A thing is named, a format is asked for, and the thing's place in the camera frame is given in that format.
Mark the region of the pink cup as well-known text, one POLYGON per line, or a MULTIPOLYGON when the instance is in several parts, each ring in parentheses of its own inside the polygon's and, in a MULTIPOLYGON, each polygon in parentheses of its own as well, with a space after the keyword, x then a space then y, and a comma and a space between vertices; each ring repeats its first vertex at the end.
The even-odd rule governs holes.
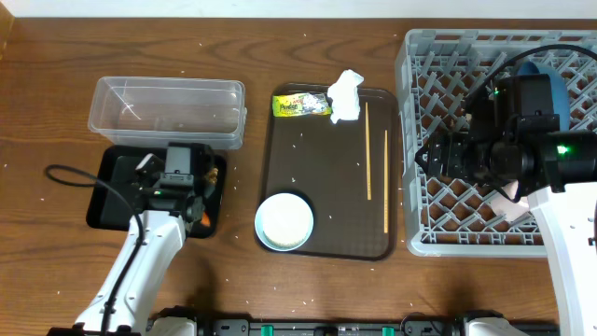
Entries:
MULTIPOLYGON (((512 181, 503 186, 502 190, 510 199, 513 199, 516 196, 518 186, 518 181, 512 181)), ((515 221, 529 212, 529 204, 526 197, 521 197, 517 203, 513 203, 503 195, 497 194, 490 199, 489 205, 497 216, 504 216, 508 222, 515 221)))

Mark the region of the white napkin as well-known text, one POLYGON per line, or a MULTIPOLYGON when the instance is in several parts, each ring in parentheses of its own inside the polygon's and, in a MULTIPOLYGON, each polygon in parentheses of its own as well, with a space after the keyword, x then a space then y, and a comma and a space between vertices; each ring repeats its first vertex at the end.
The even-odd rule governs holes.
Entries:
POLYGON ((364 78, 351 69, 344 70, 339 79, 327 89, 331 100, 330 119, 333 124, 339 121, 355 121, 360 115, 358 86, 364 78))

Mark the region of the dark blue plate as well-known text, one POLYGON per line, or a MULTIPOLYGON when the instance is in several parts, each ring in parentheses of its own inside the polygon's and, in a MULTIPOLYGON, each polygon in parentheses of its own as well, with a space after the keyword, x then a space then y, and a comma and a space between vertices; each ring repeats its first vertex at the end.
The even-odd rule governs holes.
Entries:
POLYGON ((568 91, 563 77, 553 68, 534 62, 524 62, 517 68, 517 75, 548 75, 551 86, 554 113, 560 116, 560 130, 567 132, 570 125, 568 91))

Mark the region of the light blue rice bowl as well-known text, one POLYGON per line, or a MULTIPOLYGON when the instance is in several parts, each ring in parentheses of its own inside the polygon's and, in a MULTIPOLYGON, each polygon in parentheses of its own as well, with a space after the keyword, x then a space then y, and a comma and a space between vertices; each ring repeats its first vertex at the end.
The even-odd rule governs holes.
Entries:
POLYGON ((255 216, 257 239, 277 252, 296 250, 312 234, 314 215, 309 204, 293 193, 277 193, 263 201, 255 216))

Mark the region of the brown food scrap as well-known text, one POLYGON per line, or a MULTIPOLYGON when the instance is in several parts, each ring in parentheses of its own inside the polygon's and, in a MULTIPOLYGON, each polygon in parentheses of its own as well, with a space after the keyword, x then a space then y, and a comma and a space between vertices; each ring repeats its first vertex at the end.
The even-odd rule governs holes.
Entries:
POLYGON ((219 173, 219 170, 216 166, 211 168, 204 176, 205 182, 211 186, 215 186, 217 183, 217 179, 218 179, 218 173, 219 173))

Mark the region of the orange carrot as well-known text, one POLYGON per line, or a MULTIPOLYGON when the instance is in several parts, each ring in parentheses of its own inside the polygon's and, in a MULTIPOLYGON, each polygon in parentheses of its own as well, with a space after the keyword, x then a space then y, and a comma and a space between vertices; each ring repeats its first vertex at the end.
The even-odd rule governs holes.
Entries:
POLYGON ((201 216, 201 225, 205 228, 210 228, 211 227, 211 220, 209 218, 209 216, 207 215, 206 212, 202 213, 201 216))

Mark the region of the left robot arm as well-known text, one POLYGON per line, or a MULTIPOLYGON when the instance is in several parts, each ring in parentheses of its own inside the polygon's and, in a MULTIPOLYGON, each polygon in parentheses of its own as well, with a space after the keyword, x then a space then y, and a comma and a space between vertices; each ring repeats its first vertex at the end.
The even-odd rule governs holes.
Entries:
POLYGON ((145 155, 130 182, 106 182, 77 168, 51 164, 44 173, 54 180, 63 171, 87 178, 87 187, 103 188, 129 215, 127 238, 101 289, 70 328, 53 327, 51 335, 145 335, 159 330, 195 335, 199 323, 186 308, 150 319, 160 285, 175 255, 194 227, 207 216, 215 191, 215 154, 204 144, 171 143, 166 155, 145 155))

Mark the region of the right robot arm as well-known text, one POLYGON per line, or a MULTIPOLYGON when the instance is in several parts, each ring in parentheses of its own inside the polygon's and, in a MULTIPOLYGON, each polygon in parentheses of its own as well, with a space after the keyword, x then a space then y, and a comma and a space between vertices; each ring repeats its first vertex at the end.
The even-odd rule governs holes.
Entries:
POLYGON ((547 74, 497 81, 466 104, 468 132, 433 133, 415 160, 429 176, 489 186, 521 199, 548 253, 563 335, 596 332, 596 135, 563 131, 547 74))

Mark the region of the grey dishwasher rack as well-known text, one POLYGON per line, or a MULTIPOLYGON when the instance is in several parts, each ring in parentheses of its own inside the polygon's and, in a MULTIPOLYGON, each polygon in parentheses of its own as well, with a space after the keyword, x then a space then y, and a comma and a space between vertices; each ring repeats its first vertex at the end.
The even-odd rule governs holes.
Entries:
POLYGON ((544 45, 596 49, 593 31, 423 30, 406 33, 395 61, 403 135, 402 187, 407 247, 419 257, 543 258, 530 214, 493 212, 493 190, 428 177, 415 154, 436 131, 468 130, 464 99, 513 56, 544 45))

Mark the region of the left wooden chopstick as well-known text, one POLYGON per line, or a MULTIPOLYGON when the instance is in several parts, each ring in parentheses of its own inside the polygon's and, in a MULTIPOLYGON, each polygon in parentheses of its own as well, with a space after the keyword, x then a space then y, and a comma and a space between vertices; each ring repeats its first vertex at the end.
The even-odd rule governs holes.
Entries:
POLYGON ((366 177, 367 177, 367 199, 371 201, 371 161, 370 161, 370 130, 368 102, 365 103, 365 136, 366 136, 366 177))

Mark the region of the brown serving tray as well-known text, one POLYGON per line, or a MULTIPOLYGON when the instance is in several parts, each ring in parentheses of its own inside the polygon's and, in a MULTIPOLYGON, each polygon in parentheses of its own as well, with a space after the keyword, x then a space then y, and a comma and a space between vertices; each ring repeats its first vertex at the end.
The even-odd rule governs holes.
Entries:
POLYGON ((358 91, 358 120, 269 117, 260 198, 293 193, 314 215, 297 255, 380 261, 396 246, 399 131, 397 101, 383 89, 358 91), (365 103, 368 102, 372 199, 367 199, 365 103), (383 232, 384 130, 389 146, 389 232, 383 232))

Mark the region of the yellow snack wrapper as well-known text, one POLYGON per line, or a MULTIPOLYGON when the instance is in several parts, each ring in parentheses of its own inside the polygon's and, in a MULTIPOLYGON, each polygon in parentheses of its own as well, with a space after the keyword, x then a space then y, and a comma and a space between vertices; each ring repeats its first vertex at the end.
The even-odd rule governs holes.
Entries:
POLYGON ((323 93, 300 92, 272 97, 272 114, 276 118, 330 115, 332 109, 323 93))

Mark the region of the clear plastic bin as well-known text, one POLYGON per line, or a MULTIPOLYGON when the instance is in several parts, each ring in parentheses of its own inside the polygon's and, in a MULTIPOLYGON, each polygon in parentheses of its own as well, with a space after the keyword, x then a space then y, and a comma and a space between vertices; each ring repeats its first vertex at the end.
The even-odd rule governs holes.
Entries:
POLYGON ((235 150, 243 145, 246 116, 245 87, 237 80, 102 77, 88 127, 115 145, 177 142, 235 150))

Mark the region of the black plastic tray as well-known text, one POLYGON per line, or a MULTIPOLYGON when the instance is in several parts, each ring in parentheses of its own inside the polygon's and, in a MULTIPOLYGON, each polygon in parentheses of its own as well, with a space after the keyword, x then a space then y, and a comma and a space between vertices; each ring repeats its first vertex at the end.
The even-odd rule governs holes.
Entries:
POLYGON ((204 144, 112 146, 103 155, 98 178, 113 191, 102 186, 94 188, 87 223, 95 229, 127 231, 136 224, 135 213, 166 211, 184 219, 187 237, 207 238, 215 232, 226 172, 225 158, 204 144), (164 172, 139 176, 135 167, 149 153, 165 162, 164 172), (204 176, 214 166, 219 173, 216 185, 211 186, 204 176), (203 212, 211 220, 210 228, 201 225, 203 212))

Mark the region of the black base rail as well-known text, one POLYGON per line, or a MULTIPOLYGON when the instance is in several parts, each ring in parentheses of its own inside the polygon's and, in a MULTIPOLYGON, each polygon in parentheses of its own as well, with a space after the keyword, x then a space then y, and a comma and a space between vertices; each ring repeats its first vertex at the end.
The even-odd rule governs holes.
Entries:
POLYGON ((445 323, 440 321, 406 320, 398 323, 332 323, 332 322, 255 322, 244 319, 217 319, 205 322, 199 334, 208 336, 382 336, 441 335, 445 323))

